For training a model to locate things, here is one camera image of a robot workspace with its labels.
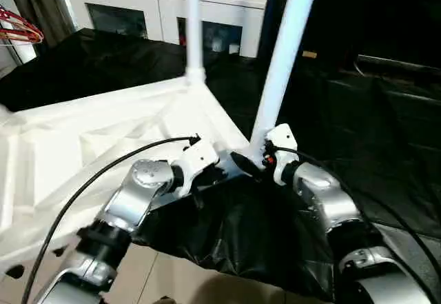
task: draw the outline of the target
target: cabinet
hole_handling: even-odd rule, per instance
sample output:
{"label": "cabinet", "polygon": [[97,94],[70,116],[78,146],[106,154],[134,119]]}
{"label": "cabinet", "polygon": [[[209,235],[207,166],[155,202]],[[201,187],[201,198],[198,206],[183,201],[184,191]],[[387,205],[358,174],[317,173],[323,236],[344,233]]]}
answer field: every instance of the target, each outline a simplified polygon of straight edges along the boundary
{"label": "cabinet", "polygon": [[[204,48],[255,57],[267,0],[201,0]],[[186,0],[70,0],[78,29],[186,44]]]}
{"label": "cabinet", "polygon": [[163,40],[158,0],[70,0],[78,29]]}
{"label": "cabinet", "polygon": [[[185,0],[159,0],[165,42],[185,44]],[[203,46],[214,51],[239,52],[255,57],[260,40],[263,10],[201,2]]]}

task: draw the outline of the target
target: black cable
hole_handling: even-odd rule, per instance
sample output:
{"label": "black cable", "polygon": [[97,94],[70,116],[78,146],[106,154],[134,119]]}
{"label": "black cable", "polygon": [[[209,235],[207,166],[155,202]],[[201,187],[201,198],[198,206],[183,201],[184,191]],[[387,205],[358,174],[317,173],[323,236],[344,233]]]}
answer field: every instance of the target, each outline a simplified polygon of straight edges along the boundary
{"label": "black cable", "polygon": [[156,147],[158,145],[169,143],[169,142],[176,142],[176,141],[186,141],[189,140],[190,144],[192,140],[198,140],[197,137],[192,136],[183,136],[183,137],[176,137],[172,139],[165,139],[157,142],[153,142],[147,145],[144,145],[143,147],[136,149],[132,152],[129,152],[128,154],[125,154],[122,157],[119,157],[118,159],[115,159],[113,162],[107,164],[104,168],[99,170],[95,175],[93,175],[89,180],[86,181],[69,199],[69,201],[63,206],[58,216],[55,218],[54,223],[50,226],[48,235],[46,235],[46,238],[43,242],[43,245],[41,246],[40,252],[35,259],[34,266],[32,266],[31,273],[29,274],[28,282],[26,283],[26,287],[23,293],[23,297],[21,298],[21,304],[27,304],[30,296],[30,292],[32,290],[32,286],[34,285],[35,277],[37,276],[37,272],[40,268],[41,262],[43,260],[44,254],[46,253],[46,250],[49,246],[50,240],[52,239],[52,236],[55,233],[55,230],[57,229],[59,223],[61,222],[61,219],[63,218],[64,214],[67,212],[69,207],[75,202],[75,200],[84,192],[84,190],[87,189],[95,180],[97,180],[101,175],[103,175],[105,172],[113,168],[115,165],[118,165],[119,163],[125,161],[126,159],[129,159],[130,157],[134,156],[135,154],[138,154],[142,151],[145,151],[147,149]]}
{"label": "black cable", "polygon": [[[322,161],[319,161],[315,159],[313,156],[310,156],[308,154],[305,154],[304,152],[297,151],[295,149],[289,149],[289,148],[282,148],[282,147],[271,147],[275,150],[280,151],[286,151],[286,152],[292,152],[294,154],[298,154],[299,156],[303,157],[304,159],[307,159],[308,161],[311,161],[313,164],[320,166],[322,169],[324,169],[326,172],[330,173],[338,182],[340,182],[340,185],[344,190],[347,191],[348,195],[354,199],[355,195],[353,194],[351,188],[332,170],[330,170],[325,163]],[[392,215],[392,217],[409,233],[409,235],[413,238],[413,240],[420,246],[421,250],[426,254],[427,258],[430,260],[436,274],[438,275],[438,278],[441,281],[441,266],[436,260],[435,256],[432,254],[430,249],[424,244],[422,239],[417,235],[415,230],[390,206],[388,206],[386,203],[382,202],[380,199],[377,199],[376,197],[372,196],[368,192],[361,192],[364,197],[367,197],[374,203],[381,206],[387,213]]]}

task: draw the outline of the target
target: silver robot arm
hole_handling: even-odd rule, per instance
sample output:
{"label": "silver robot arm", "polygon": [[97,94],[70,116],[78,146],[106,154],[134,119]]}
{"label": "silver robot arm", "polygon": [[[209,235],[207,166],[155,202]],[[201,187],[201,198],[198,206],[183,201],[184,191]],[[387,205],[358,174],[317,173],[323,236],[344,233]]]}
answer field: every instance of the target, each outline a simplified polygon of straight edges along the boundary
{"label": "silver robot arm", "polygon": [[[279,125],[267,135],[270,144],[296,149],[289,126]],[[292,152],[274,152],[274,181],[290,185],[308,207],[312,223],[319,224],[334,252],[336,266],[346,282],[337,303],[430,304],[427,295],[384,244],[372,235],[352,198],[340,183],[310,163],[300,163]]]}
{"label": "silver robot arm", "polygon": [[134,163],[93,224],[79,231],[81,240],[76,249],[34,303],[104,303],[100,293],[110,290],[119,263],[155,198],[172,195],[170,202],[188,196],[193,180],[218,160],[213,147],[199,141],[172,164],[147,159]]}

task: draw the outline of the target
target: white tube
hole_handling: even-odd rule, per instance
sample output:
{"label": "white tube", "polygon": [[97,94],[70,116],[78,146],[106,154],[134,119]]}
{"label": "white tube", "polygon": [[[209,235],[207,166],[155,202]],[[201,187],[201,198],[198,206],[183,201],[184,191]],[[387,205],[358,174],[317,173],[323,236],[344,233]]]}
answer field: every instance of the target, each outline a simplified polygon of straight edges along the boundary
{"label": "white tube", "polygon": [[254,123],[251,146],[262,146],[266,133],[276,124],[312,2],[287,1]]}
{"label": "white tube", "polygon": [[199,0],[187,0],[187,80],[204,83],[205,70],[202,61],[202,21]]}

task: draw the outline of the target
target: floor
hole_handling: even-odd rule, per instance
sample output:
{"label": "floor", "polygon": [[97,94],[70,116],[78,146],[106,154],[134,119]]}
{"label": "floor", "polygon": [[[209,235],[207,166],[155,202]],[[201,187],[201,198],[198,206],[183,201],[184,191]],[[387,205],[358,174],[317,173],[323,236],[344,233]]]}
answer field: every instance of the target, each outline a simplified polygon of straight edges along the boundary
{"label": "floor", "polygon": [[[43,261],[34,291],[54,273],[64,259],[52,252]],[[0,282],[0,304],[20,304],[32,261],[23,266],[19,279],[6,276]],[[132,245],[119,269],[119,276],[105,299],[108,304],[152,304],[162,296],[180,304],[320,304],[271,285],[204,270],[185,259],[156,252],[148,247]]]}

